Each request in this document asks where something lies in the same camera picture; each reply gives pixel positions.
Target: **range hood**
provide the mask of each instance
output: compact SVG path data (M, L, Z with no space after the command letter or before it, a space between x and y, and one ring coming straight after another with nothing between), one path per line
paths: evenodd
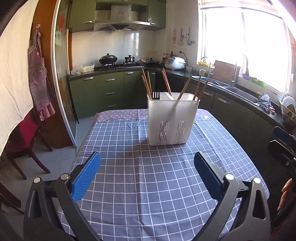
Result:
M147 26L150 23L139 21L139 18L143 19L143 16L139 12L131 10L131 5L128 4L112 4L111 11L108 14L102 14L98 12L95 19L94 31L102 30L133 30L138 31Z

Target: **metal screw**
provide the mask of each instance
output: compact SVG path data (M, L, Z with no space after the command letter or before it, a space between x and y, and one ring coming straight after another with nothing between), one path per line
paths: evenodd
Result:
M226 177L226 179L228 179L228 180L233 180L234 179L234 176L232 175L232 174L226 174L225 175L225 177Z
M261 183L261 180L256 177L256 178L254 178L254 182L257 183L257 184L260 184Z
M37 178L34 179L34 183L39 183L39 182L40 182L40 178L39 177L37 177Z
M67 173L64 173L61 175L62 180L67 180L69 178L69 175Z

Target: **human hand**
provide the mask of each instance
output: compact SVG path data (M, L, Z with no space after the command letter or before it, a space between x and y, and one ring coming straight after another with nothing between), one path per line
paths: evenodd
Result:
M288 180L285 184L285 186L283 187L283 189L281 190L281 192L283 193L281 196L281 200L279 202L279 207L278 207L278 211L281 210L286 202L286 199L288 198L289 193L291 192L291 187L292 187L292 178L290 180Z

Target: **tablecloth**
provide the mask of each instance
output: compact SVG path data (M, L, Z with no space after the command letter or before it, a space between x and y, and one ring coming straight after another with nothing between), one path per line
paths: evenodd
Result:
M224 173L249 181L258 170L228 131L206 110L198 109L186 144L149 146L147 110L99 113L79 148L71 171L97 151L101 168L84 198L81 211L104 241L192 240L215 209L194 167L202 151ZM236 217L237 199L222 234ZM73 235L61 208L58 215Z

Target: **white plastic basket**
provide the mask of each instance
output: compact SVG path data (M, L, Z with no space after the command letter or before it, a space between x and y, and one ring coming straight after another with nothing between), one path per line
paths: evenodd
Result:
M193 94L184 93L177 101L180 93L172 93L170 100L165 93L160 93L160 100L148 97L148 140L149 145L172 145L186 143L198 104Z

